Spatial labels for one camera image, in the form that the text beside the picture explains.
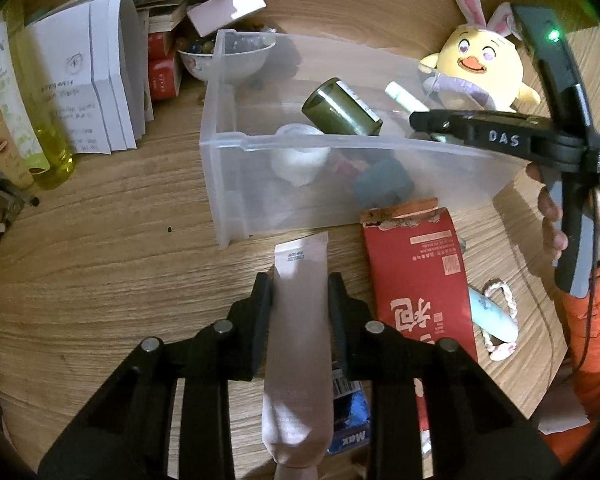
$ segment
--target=wood grain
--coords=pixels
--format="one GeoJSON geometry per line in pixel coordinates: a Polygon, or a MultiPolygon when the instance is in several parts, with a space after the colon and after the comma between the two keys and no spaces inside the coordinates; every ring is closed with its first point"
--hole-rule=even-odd
{"type": "MultiPolygon", "coordinates": [[[[63,0],[27,0],[29,7],[63,0]]],[[[461,15],[453,0],[266,0],[289,33],[347,38],[413,57],[435,52],[461,15]]],[[[489,14],[503,0],[482,0],[489,14]]],[[[586,22],[576,0],[548,0],[586,22]]],[[[571,37],[600,127],[600,30],[571,37]]],[[[539,89],[537,78],[527,79],[539,89]]],[[[251,238],[219,251],[198,153],[202,86],[155,107],[139,149],[83,156],[60,189],[40,194],[0,245],[0,396],[22,456],[36,466],[62,428],[145,336],[193,336],[245,297],[272,264],[276,243],[308,232],[251,238]]],[[[538,113],[546,113],[539,107],[538,113]]],[[[524,175],[491,205],[452,211],[467,240],[470,284],[507,280],[520,309],[516,354],[496,364],[478,340],[480,364],[529,415],[566,346],[536,210],[539,186],[524,175]]],[[[374,306],[359,226],[331,228],[329,267],[374,306]]],[[[238,478],[272,478],[260,439],[262,379],[231,384],[238,478]]],[[[324,460],[324,478],[355,478],[348,455],[324,460]]]]}

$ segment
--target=plastic storage box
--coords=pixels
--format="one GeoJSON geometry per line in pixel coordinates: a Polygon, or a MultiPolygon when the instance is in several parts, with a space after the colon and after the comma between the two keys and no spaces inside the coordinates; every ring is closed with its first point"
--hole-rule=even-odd
{"type": "Polygon", "coordinates": [[[221,30],[208,70],[200,152],[223,248],[257,233],[358,222],[365,208],[411,198],[437,196],[451,210],[482,206],[523,167],[510,156],[416,134],[384,94],[397,81],[436,107],[422,92],[415,59],[348,41],[221,30]],[[249,40],[270,47],[245,54],[249,40]],[[381,117],[379,136],[276,136],[286,124],[310,124],[302,104],[334,76],[381,117]],[[272,170],[279,150],[311,148],[330,150],[308,184],[295,186],[272,170]]]}

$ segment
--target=pink box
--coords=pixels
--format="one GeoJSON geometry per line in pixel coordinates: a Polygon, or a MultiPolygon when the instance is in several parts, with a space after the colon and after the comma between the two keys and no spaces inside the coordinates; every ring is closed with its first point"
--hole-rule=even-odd
{"type": "Polygon", "coordinates": [[[264,0],[209,0],[189,7],[187,16],[201,38],[264,9],[264,0]]]}

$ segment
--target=oil bottle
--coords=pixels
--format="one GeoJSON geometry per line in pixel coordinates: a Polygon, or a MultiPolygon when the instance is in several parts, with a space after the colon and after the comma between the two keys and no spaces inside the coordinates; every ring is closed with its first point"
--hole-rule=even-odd
{"type": "Polygon", "coordinates": [[[36,183],[53,189],[71,176],[75,162],[66,137],[34,98],[30,83],[40,80],[39,73],[22,6],[9,0],[0,13],[0,110],[36,183]]]}

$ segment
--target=cable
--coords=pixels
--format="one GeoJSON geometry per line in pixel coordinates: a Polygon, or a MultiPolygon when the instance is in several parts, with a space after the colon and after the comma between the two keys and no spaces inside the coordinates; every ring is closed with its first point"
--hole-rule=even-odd
{"type": "Polygon", "coordinates": [[[576,373],[580,371],[584,362],[587,360],[587,353],[589,352],[589,341],[591,340],[591,318],[593,317],[593,305],[594,298],[596,295],[596,277],[598,274],[598,195],[599,190],[595,188],[593,190],[592,210],[593,210],[593,256],[591,262],[591,274],[589,277],[589,305],[587,307],[587,324],[585,328],[585,339],[584,348],[582,350],[582,357],[577,366],[571,371],[569,376],[563,381],[570,380],[576,373]]]}

